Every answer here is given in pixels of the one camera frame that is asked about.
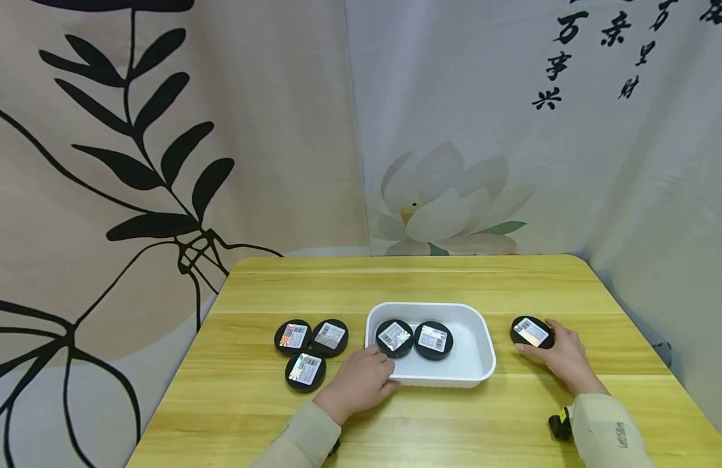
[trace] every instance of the barcode label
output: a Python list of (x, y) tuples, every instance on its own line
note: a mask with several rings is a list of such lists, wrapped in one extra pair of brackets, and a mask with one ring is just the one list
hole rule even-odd
[(321, 359), (315, 358), (308, 354), (301, 353), (293, 365), (293, 369), (288, 375), (288, 379), (300, 382), (301, 384), (311, 385), (315, 379), (318, 366), (322, 363)]
[(283, 331), (283, 336), (280, 339), (280, 345), (284, 348), (301, 348), (307, 330), (308, 327), (306, 325), (287, 324), (285, 331)]
[(410, 334), (399, 323), (392, 322), (384, 331), (379, 334), (379, 338), (384, 341), (387, 348), (391, 351), (395, 351), (400, 348), (405, 341), (408, 341)]
[(343, 336), (345, 336), (344, 329), (332, 324), (325, 324), (322, 325), (321, 330), (318, 331), (316, 342), (334, 350), (337, 349), (337, 345), (340, 344), (340, 340)]
[(549, 336), (547, 331), (540, 328), (527, 317), (520, 320), (517, 325), (514, 325), (514, 331), (533, 346), (539, 346), (540, 343)]
[(423, 330), (420, 331), (418, 344), (432, 350), (437, 350), (439, 353), (443, 353), (446, 346), (446, 337), (448, 337), (448, 334), (445, 331), (435, 329), (428, 325), (423, 325)]

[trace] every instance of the chinese calligraphy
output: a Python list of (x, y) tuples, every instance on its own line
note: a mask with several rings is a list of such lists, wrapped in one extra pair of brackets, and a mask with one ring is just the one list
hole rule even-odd
[(532, 104), (534, 105), (535, 109), (540, 110), (543, 108), (543, 104), (548, 104), (548, 107), (551, 110), (556, 109), (556, 104), (553, 104), (552, 101), (559, 102), (561, 101), (561, 96), (558, 95), (558, 93), (561, 92), (560, 89), (557, 87), (553, 88), (553, 91), (550, 92), (550, 90), (547, 90), (546, 92), (538, 92), (537, 95), (539, 96), (539, 99)]
[(639, 75), (636, 75), (636, 80), (631, 81), (631, 79), (628, 79), (626, 81), (626, 84), (623, 85), (623, 89), (621, 90), (621, 95), (618, 96), (618, 99), (621, 98), (631, 98), (631, 93), (634, 92), (634, 88), (636, 88), (636, 85), (639, 84)]
[(637, 67), (642, 64), (647, 63), (647, 55), (649, 55), (649, 53), (652, 51), (652, 49), (654, 49), (654, 47), (656, 45), (657, 45), (657, 43), (655, 41), (652, 41), (651, 43), (649, 43), (647, 45), (641, 46), (641, 58), (639, 59), (638, 63), (636, 64)]
[(571, 40), (577, 35), (577, 33), (579, 33), (579, 26), (575, 25), (574, 23), (576, 23), (579, 18), (586, 18), (588, 16), (590, 16), (590, 14), (586, 11), (577, 11), (573, 15), (558, 18), (558, 23), (565, 27), (561, 30), (561, 34), (559, 34), (556, 39), (553, 39), (553, 42), (559, 40), (563, 45), (571, 42)]
[(670, 8), (671, 4), (677, 2), (678, 0), (665, 0), (659, 5), (657, 5), (657, 8), (660, 9), (660, 14), (657, 15), (657, 20), (655, 20), (654, 24), (650, 26), (650, 29), (654, 29), (654, 31), (657, 33), (657, 30), (662, 28), (662, 25), (664, 25), (665, 21), (667, 21), (667, 17), (670, 16), (670, 13), (668, 13), (667, 9)]
[(701, 15), (699, 21), (711, 21), (719, 25), (722, 23), (722, 0), (709, 0), (709, 4), (709, 10)]
[(571, 57), (572, 55), (566, 54), (562, 50), (561, 55), (549, 58), (548, 61), (550, 62), (551, 67), (546, 68), (546, 71), (549, 73), (548, 79), (555, 81), (556, 78), (558, 78), (558, 74), (567, 69), (566, 62), (571, 59)]
[(622, 44), (623, 36), (621, 36), (621, 31), (623, 31), (623, 29), (628, 29), (631, 27), (631, 23), (628, 23), (626, 21), (627, 17), (628, 15), (626, 15), (626, 12), (621, 11), (621, 13), (612, 20), (613, 25), (610, 28), (602, 30), (602, 33), (605, 34), (607, 38), (600, 41), (600, 44), (604, 46), (607, 44), (608, 47), (611, 47), (613, 44), (615, 44), (616, 40), (619, 44)]

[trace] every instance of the hand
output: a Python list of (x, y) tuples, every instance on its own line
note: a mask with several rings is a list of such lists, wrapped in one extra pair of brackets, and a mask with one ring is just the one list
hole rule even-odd
[(576, 396), (582, 393), (602, 393), (610, 395), (587, 362), (584, 346), (576, 331), (568, 330), (555, 320), (546, 323), (556, 334), (556, 344), (549, 350), (535, 348), (528, 344), (518, 344), (517, 350), (525, 356), (540, 361), (568, 386)]
[(378, 346), (357, 350), (316, 396), (315, 404), (342, 425), (352, 414), (375, 407), (400, 388), (399, 382), (388, 380), (393, 371), (394, 361)]

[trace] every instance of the beige sleeve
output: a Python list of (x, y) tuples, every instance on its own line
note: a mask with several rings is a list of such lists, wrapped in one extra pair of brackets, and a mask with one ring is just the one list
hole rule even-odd
[(578, 395), (569, 410), (574, 443), (587, 468), (653, 468), (641, 433), (608, 395)]
[(340, 426), (327, 413), (307, 401), (251, 468), (319, 468), (340, 432)]

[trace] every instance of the fabric backdrop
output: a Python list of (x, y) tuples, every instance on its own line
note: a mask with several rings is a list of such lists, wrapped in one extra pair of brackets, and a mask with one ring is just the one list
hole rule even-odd
[(345, 4), (371, 254), (582, 256), (722, 433), (722, 1)]
[(0, 1), (1, 467), (123, 466), (240, 258), (559, 252), (722, 432), (722, 1)]

